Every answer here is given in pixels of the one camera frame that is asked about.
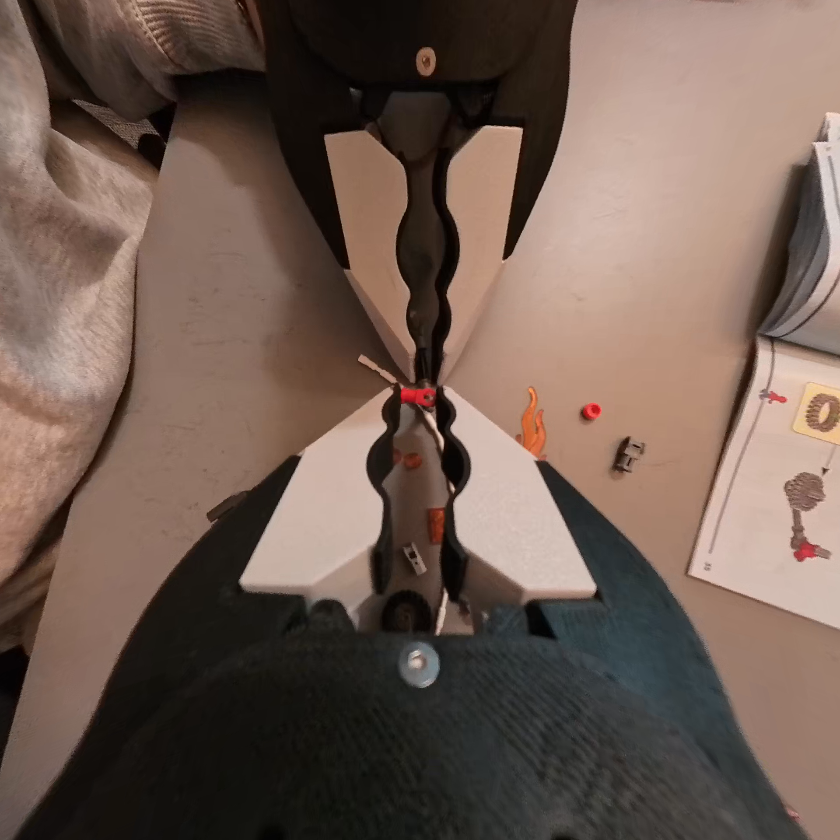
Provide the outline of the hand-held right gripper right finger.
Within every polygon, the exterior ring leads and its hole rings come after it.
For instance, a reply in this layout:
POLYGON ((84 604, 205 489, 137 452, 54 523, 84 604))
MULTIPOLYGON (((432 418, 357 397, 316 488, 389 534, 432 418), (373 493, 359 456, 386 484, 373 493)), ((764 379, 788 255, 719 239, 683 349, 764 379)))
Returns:
POLYGON ((532 602, 584 602, 596 583, 539 461, 453 388, 437 390, 450 488, 440 569, 448 600, 474 614, 532 602))

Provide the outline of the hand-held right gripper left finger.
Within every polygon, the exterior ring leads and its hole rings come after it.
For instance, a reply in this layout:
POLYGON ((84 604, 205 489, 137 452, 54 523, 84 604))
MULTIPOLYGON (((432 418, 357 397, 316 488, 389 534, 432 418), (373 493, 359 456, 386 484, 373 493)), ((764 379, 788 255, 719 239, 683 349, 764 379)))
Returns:
POLYGON ((299 455, 238 583, 249 594, 335 601, 354 625, 390 579, 393 437, 398 386, 384 389, 299 455))

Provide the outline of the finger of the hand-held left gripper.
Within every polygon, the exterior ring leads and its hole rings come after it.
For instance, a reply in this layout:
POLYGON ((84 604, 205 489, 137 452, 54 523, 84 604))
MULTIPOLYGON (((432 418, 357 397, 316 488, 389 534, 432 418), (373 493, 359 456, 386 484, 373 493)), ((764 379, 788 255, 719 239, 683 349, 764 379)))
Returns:
POLYGON ((365 130, 324 137, 349 266, 344 274, 397 368, 415 382, 411 292, 396 240, 407 209, 403 164, 365 130))
POLYGON ((429 340, 436 384, 452 374, 505 264, 522 135, 519 127, 487 125, 437 162, 440 244, 429 281, 437 305, 429 340))

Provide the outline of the thin black lego tire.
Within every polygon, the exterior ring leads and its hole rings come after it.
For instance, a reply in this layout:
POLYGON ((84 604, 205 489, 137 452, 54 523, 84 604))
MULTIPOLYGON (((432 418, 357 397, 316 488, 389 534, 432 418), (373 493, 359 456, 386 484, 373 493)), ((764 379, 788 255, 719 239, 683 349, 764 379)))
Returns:
POLYGON ((389 634, 430 634, 434 630, 432 607, 415 591, 397 591, 383 605, 380 629, 389 634))

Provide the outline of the lego instruction booklet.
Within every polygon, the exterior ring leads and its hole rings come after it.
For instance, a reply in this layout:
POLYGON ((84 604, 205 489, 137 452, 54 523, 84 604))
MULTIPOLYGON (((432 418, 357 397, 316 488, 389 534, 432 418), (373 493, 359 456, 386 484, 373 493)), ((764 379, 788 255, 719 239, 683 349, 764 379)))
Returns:
POLYGON ((688 574, 839 628, 839 115, 805 167, 784 282, 688 574))

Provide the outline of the person's left forearm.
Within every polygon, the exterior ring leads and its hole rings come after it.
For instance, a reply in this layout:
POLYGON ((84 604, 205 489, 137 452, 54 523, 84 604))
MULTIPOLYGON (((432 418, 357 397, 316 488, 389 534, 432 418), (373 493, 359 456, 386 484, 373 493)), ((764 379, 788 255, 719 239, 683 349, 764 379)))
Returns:
POLYGON ((256 2, 18 3, 51 100, 85 102, 138 122, 176 100, 175 80, 263 71, 256 2))

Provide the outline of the orange lego flame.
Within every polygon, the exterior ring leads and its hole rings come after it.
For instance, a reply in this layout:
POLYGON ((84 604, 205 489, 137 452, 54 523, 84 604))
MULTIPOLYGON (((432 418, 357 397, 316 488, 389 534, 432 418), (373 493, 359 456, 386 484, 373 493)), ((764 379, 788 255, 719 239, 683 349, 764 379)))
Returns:
POLYGON ((528 387, 528 406, 521 415, 520 433, 516 441, 538 461, 545 461, 544 448, 547 433, 543 421, 543 409, 539 406, 539 396, 533 386, 528 387))

